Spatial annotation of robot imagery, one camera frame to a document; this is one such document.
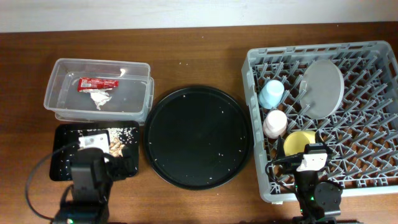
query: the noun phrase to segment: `red snack package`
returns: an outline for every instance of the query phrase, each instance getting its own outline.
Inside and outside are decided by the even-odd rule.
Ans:
[[[77,91],[112,89],[119,86],[117,80],[106,80],[100,78],[80,78]]]

